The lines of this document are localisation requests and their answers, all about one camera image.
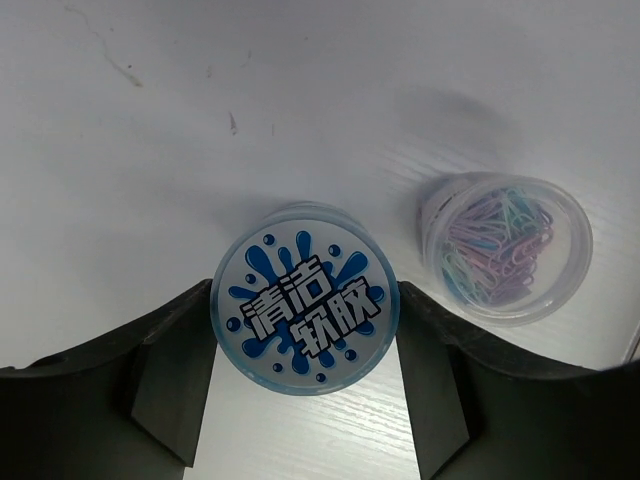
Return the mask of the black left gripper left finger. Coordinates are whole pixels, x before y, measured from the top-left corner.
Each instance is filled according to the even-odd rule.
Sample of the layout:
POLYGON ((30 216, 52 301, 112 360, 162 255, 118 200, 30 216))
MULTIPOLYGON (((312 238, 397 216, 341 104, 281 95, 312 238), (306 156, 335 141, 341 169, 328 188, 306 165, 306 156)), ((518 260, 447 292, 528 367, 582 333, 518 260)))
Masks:
POLYGON ((1 370, 4 479, 181 479, 217 340, 211 280, 25 368, 1 370))

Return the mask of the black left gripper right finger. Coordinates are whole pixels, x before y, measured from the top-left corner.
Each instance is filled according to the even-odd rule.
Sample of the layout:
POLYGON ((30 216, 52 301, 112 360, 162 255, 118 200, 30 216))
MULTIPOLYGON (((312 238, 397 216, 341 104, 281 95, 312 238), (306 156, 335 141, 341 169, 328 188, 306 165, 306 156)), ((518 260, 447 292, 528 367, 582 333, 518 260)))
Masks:
POLYGON ((396 344, 424 479, 635 479, 639 365, 520 348, 399 286, 396 344))

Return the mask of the blue cleaning gel jar back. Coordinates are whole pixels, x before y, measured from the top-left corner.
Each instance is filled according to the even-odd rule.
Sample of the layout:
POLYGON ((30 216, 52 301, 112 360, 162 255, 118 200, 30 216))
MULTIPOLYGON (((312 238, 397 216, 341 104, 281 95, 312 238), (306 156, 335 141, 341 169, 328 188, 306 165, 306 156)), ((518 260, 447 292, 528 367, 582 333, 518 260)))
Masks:
POLYGON ((399 324, 392 267, 360 222, 300 202, 266 216, 226 252, 211 324, 231 364, 256 384, 324 395, 368 375, 399 324))

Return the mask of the clear paperclip jar left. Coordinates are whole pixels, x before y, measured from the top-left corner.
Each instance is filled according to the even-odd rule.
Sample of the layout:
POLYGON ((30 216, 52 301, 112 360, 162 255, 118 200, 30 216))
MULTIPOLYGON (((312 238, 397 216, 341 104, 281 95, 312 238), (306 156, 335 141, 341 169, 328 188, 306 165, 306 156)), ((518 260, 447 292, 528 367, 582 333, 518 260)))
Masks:
POLYGON ((593 255, 581 205, 532 177, 445 175, 422 190, 416 223, 434 288, 490 326, 526 325, 557 311, 583 283, 593 255))

